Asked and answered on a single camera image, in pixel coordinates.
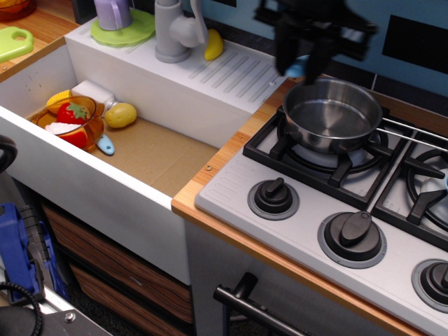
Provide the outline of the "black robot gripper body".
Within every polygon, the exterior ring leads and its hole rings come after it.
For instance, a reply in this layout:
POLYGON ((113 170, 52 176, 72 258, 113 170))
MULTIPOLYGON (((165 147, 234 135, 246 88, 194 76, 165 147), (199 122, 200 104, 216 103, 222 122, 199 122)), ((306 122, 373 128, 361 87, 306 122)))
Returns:
POLYGON ((378 26, 350 9, 345 1, 260 1, 254 19, 274 28, 291 25, 307 41, 333 43, 335 55, 365 58, 378 26))

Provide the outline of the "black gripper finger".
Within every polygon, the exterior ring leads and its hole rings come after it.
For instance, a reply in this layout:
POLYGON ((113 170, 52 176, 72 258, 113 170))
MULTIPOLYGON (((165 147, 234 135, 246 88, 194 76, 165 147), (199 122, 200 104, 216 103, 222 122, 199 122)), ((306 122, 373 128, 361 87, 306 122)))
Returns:
POLYGON ((276 70, 282 76, 295 63, 300 47, 300 35, 289 24, 278 24, 275 27, 276 70))
POLYGON ((305 67, 305 84, 312 85, 323 73, 335 54, 333 43, 316 43, 309 54, 305 67))

